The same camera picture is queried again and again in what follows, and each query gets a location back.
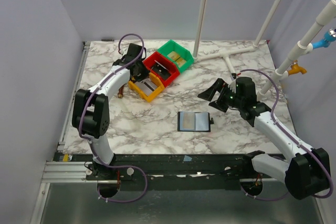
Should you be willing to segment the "black leather card holder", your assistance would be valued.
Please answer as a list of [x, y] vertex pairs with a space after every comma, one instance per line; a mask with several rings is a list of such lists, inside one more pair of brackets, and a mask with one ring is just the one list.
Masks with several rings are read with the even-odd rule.
[[190, 111], [180, 111], [177, 114], [177, 130], [179, 132], [210, 132], [211, 125], [214, 124], [214, 119], [208, 112], [193, 112], [195, 113], [194, 130], [186, 130], [182, 126], [183, 114]]

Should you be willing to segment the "gold credit card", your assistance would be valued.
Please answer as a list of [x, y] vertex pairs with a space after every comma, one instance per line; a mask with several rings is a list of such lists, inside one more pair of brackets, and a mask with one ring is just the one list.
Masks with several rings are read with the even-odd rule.
[[194, 127], [195, 127], [195, 113], [185, 112], [183, 114], [182, 126], [186, 130], [194, 130]]

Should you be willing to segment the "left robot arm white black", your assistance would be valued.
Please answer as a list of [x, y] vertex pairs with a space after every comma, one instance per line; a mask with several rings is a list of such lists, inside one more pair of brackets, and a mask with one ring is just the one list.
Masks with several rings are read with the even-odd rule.
[[128, 81], [142, 81], [148, 77], [149, 71], [142, 56], [146, 56], [145, 47], [130, 43], [127, 53], [112, 64], [102, 80], [87, 90], [79, 89], [75, 94], [72, 126], [80, 137], [89, 141], [93, 160], [100, 164], [98, 173], [104, 179], [112, 179], [117, 171], [106, 135], [110, 124], [109, 101]]

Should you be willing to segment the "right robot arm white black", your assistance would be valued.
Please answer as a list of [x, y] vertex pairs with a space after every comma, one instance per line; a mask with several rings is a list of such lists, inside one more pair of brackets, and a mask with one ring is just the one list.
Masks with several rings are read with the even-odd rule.
[[324, 190], [328, 190], [326, 198], [333, 193], [327, 151], [313, 148], [288, 130], [276, 118], [275, 109], [257, 99], [252, 78], [238, 77], [231, 83], [218, 78], [198, 98], [222, 112], [231, 108], [238, 110], [241, 118], [262, 132], [284, 156], [282, 161], [263, 151], [246, 154], [241, 165], [246, 177], [266, 174], [284, 183], [295, 199], [318, 198]]

